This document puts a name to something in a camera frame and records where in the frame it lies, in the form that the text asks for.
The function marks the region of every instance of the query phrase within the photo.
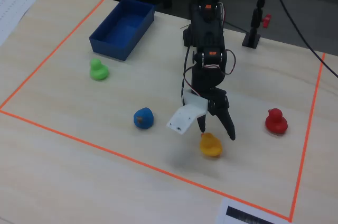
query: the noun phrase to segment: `white bracket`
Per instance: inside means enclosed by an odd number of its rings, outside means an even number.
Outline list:
[[[208,112],[208,100],[190,92],[183,92],[185,105],[180,107],[169,120],[167,126],[179,134],[184,134],[192,123]]]

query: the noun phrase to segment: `orange boundary line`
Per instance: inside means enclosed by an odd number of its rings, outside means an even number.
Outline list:
[[[210,188],[210,187],[207,187],[203,184],[199,184],[199,183],[196,183],[192,180],[189,180],[189,179],[186,179],[186,178],[183,178],[181,176],[178,176],[178,175],[175,175],[173,173],[170,173],[168,171],[165,171],[165,170],[162,170],[162,169],[159,169],[155,166],[152,166],[150,164],[147,164],[147,163],[144,163],[144,162],[141,162],[137,159],[134,159],[134,158],[131,158],[129,156],[126,156],[124,154],[120,154],[120,153],[117,153],[115,151],[112,151],[110,149],[107,149],[105,147],[102,147],[102,146],[99,146],[99,145],[96,145],[94,143],[91,143],[91,142],[87,142],[87,141],[84,141],[80,138],[76,138],[74,136],[71,136],[71,135],[68,135],[66,133],[63,133],[63,132],[59,132],[57,130],[54,130],[54,129],[51,129],[49,127],[46,127],[44,125],[41,125],[41,124],[38,124],[36,122],[33,122],[33,121],[30,121],[28,119],[25,119],[23,117],[20,117],[20,116],[17,116],[17,115],[14,115],[14,114],[11,114],[11,113],[8,113],[6,111],[3,111],[2,108],[16,95],[16,93],[33,77],[34,74],[36,74],[36,72],[48,61],[48,59],[50,57],[52,57],[55,52],[65,43],[65,41],[96,11],[96,9],[104,2],[105,0],[101,0],[90,12],[89,14],[82,19],[82,21],[62,40],[62,42],[38,65],[37,68],[35,68],[35,70],[20,84],[20,86],[18,86],[18,88],[0,105],[0,113],[4,114],[4,115],[8,115],[8,116],[11,116],[13,118],[16,118],[16,119],[19,119],[21,121],[24,121],[24,122],[27,122],[29,124],[32,124],[32,125],[35,125],[37,127],[40,127],[40,128],[43,128],[45,130],[48,130],[50,132],[53,132],[53,133],[56,133],[56,134],[59,134],[61,136],[64,136],[64,137],[67,137],[69,139],[72,139],[74,141],[77,141],[77,142],[81,142],[83,144],[86,144],[88,146],[91,146],[91,147],[94,147],[94,148],[97,148],[99,150],[102,150],[102,151],[105,151],[107,153],[110,153],[110,154],[113,154],[115,156],[118,156],[118,157],[121,157],[123,159],[126,159],[126,160],[129,160],[129,161],[132,161],[134,163],[137,163],[139,165],[142,165],[144,167],[147,167],[149,169],[152,169],[152,170],[155,170],[155,171],[158,171],[160,173],[163,173],[165,175],[168,175],[168,176],[171,176],[173,178],[176,178],[178,180],[181,180],[183,182],[186,182],[186,183],[189,183],[189,184],[192,184],[192,185],[195,185],[197,187],[200,187],[202,189],[205,189],[205,190],[208,190],[210,192],[213,192],[213,193],[216,193],[218,195],[221,195],[223,197],[227,197],[229,199],[232,199],[232,200],[236,200],[238,202],[241,202],[243,204],[246,204],[248,206],[251,206],[251,207],[254,207],[258,210],[261,210],[261,211],[264,211],[264,212],[267,212],[269,214],[272,214],[272,215],[275,215],[279,218],[282,218],[284,220],[287,220],[289,222],[292,222],[293,220],[293,216],[294,216],[294,211],[295,211],[295,207],[296,207],[296,201],[297,201],[297,196],[298,196],[298,192],[299,192],[299,186],[300,186],[300,183],[301,183],[301,178],[302,178],[302,172],[303,172],[303,167],[304,167],[304,161],[305,161],[305,155],[306,155],[306,150],[307,150],[307,144],[308,144],[308,138],[309,138],[309,135],[310,135],[310,130],[311,130],[311,123],[312,123],[312,118],[313,118],[313,113],[314,113],[314,107],[315,107],[315,103],[316,103],[316,97],[317,97],[317,93],[318,93],[318,88],[319,88],[319,84],[320,84],[320,80],[321,80],[321,75],[322,75],[322,69],[323,69],[323,64],[321,63],[320,65],[320,68],[319,68],[319,72],[318,72],[318,76],[317,76],[317,81],[316,81],[316,86],[315,86],[315,91],[313,93],[313,99],[312,99],[312,104],[311,104],[311,109],[310,109],[310,114],[309,114],[309,119],[308,119],[308,124],[307,124],[307,129],[306,129],[306,135],[305,135],[305,140],[304,140],[304,146],[303,146],[303,152],[302,152],[302,157],[301,157],[301,163],[299,165],[299,170],[298,170],[298,176],[297,176],[297,182],[296,182],[296,187],[295,187],[295,192],[294,192],[294,196],[293,196],[293,200],[292,200],[292,206],[291,206],[291,210],[290,210],[290,215],[289,217],[286,217],[280,213],[277,213],[277,212],[274,212],[274,211],[271,211],[269,209],[266,209],[264,207],[260,207],[256,204],[253,204],[253,203],[250,203],[248,201],[245,201],[243,199],[239,199],[239,198],[236,198],[234,196],[231,196],[229,194],[226,194],[224,192],[221,192],[221,191],[218,191],[218,190],[215,190],[213,188]],[[324,60],[325,59],[325,53],[323,53],[323,56],[322,56],[322,59]]]
[[[322,60],[324,60],[324,59],[325,59],[325,53],[323,53],[323,56],[322,56]],[[305,135],[303,152],[302,152],[302,158],[301,158],[301,163],[299,165],[298,177],[297,177],[294,197],[292,199],[292,205],[291,205],[291,210],[290,210],[289,222],[292,222],[293,217],[294,217],[295,208],[296,208],[296,202],[297,202],[297,197],[298,197],[298,192],[299,192],[299,186],[301,184],[301,178],[302,178],[302,173],[303,173],[305,155],[306,155],[306,150],[307,150],[307,143],[308,143],[308,138],[310,136],[310,130],[311,130],[311,123],[312,123],[312,118],[313,118],[313,112],[314,112],[314,109],[315,109],[315,104],[316,104],[316,99],[317,99],[317,93],[318,93],[319,83],[321,81],[321,76],[322,76],[322,70],[323,70],[323,64],[321,63],[321,65],[319,66],[319,71],[318,71],[315,91],[313,93],[311,110],[310,110],[310,114],[309,114],[309,117],[308,117],[306,135]]]
[[[248,205],[248,206],[257,208],[257,209],[259,209],[259,210],[261,210],[261,211],[264,211],[264,212],[267,212],[267,213],[269,213],[269,214],[272,214],[272,215],[275,215],[275,216],[277,216],[277,217],[280,217],[280,218],[282,218],[282,219],[284,219],[284,220],[289,220],[289,217],[284,216],[284,215],[282,215],[282,214],[280,214],[280,213],[273,212],[273,211],[271,211],[271,210],[269,210],[269,209],[260,207],[260,206],[258,206],[258,205],[256,205],[256,204],[253,204],[253,203],[250,203],[250,202],[248,202],[248,201],[245,201],[245,200],[236,198],[236,197],[234,197],[234,196],[228,195],[228,194],[226,194],[226,193],[224,193],[224,192],[221,192],[221,191],[215,190],[215,189],[213,189],[213,188],[207,187],[207,186],[205,186],[205,185],[203,185],[203,184],[196,183],[196,182],[194,182],[194,181],[192,181],[192,180],[183,178],[183,177],[181,177],[181,176],[179,176],[179,175],[175,175],[175,174],[170,173],[170,172],[168,172],[168,171],[159,169],[159,168],[157,168],[157,167],[155,167],[155,166],[152,166],[152,165],[150,165],[150,164],[141,162],[141,161],[139,161],[139,160],[137,160],[137,159],[134,159],[134,158],[131,158],[131,157],[127,156],[127,155],[117,153],[117,152],[115,152],[115,151],[113,151],[113,150],[110,150],[110,149],[107,149],[107,148],[105,148],[105,147],[103,147],[103,146],[99,146],[99,145],[96,145],[96,144],[94,144],[94,143],[91,143],[91,142],[88,142],[88,141],[84,141],[84,140],[82,140],[82,139],[80,139],[80,138],[76,138],[76,137],[71,136],[71,135],[68,135],[68,134],[66,134],[66,133],[59,132],[58,130],[51,129],[51,128],[47,127],[47,126],[40,125],[40,124],[38,124],[38,123],[36,123],[36,122],[30,121],[30,120],[28,120],[28,119],[26,119],[26,118],[23,118],[23,117],[20,117],[20,116],[17,116],[17,115],[8,113],[8,112],[3,111],[3,110],[0,110],[0,113],[5,114],[5,115],[8,115],[8,116],[11,116],[11,117],[14,117],[14,118],[16,118],[16,119],[19,119],[19,120],[21,120],[21,121],[27,122],[27,123],[29,123],[29,124],[31,124],[31,125],[35,125],[35,126],[40,127],[40,128],[42,128],[42,129],[48,130],[48,131],[50,131],[50,132],[59,134],[59,135],[64,136],[64,137],[66,137],[66,138],[72,139],[72,140],[74,140],[74,141],[81,142],[81,143],[86,144],[86,145],[88,145],[88,146],[97,148],[97,149],[99,149],[99,150],[102,150],[102,151],[105,151],[105,152],[107,152],[107,153],[113,154],[113,155],[115,155],[115,156],[121,157],[121,158],[123,158],[123,159],[129,160],[129,161],[131,161],[131,162],[137,163],[137,164],[139,164],[139,165],[142,165],[142,166],[147,167],[147,168],[149,168],[149,169],[158,171],[158,172],[160,172],[160,173],[162,173],[162,174],[171,176],[171,177],[176,178],[176,179],[178,179],[178,180],[181,180],[181,181],[183,181],[183,182],[186,182],[186,183],[195,185],[195,186],[197,186],[197,187],[200,187],[200,188],[202,188],[202,189],[211,191],[211,192],[216,193],[216,194],[218,194],[218,195],[221,195],[221,196],[223,196],[223,197],[227,197],[227,198],[229,198],[229,199],[236,200],[236,201],[241,202],[241,203],[243,203],[243,204],[246,204],[246,205]]]
[[[54,55],[54,53],[65,43],[65,41],[88,19],[90,15],[103,3],[105,0],[101,0],[90,12],[89,14],[82,19],[82,21],[73,29],[63,40],[62,42],[45,58],[41,64],[18,86],[18,88],[1,104],[0,110],[15,96],[15,94],[33,77],[34,74],[47,62],[47,60]]]

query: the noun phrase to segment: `blue plastic box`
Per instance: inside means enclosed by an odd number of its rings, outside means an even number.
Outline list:
[[[121,0],[89,37],[93,52],[126,60],[154,21],[155,6]]]

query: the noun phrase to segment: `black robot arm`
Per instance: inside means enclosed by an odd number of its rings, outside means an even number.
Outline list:
[[[235,139],[235,130],[228,108],[227,92],[216,88],[225,78],[227,52],[223,37],[224,8],[219,0],[196,0],[191,6],[191,24],[183,31],[186,47],[196,47],[192,68],[192,87],[207,99],[208,111],[216,115]],[[200,130],[205,131],[205,116],[198,118]]]

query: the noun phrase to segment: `rubber duck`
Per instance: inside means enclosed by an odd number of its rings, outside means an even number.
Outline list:
[[[269,116],[265,120],[266,128],[276,134],[284,134],[288,125],[280,109],[270,109]]]
[[[107,78],[108,68],[99,59],[90,60],[90,77],[94,80],[104,80]]]
[[[206,156],[217,157],[222,153],[222,144],[220,140],[211,133],[202,133],[200,150]]]
[[[148,129],[154,123],[154,115],[152,111],[145,107],[143,109],[138,110],[134,114],[134,124],[141,129]]]

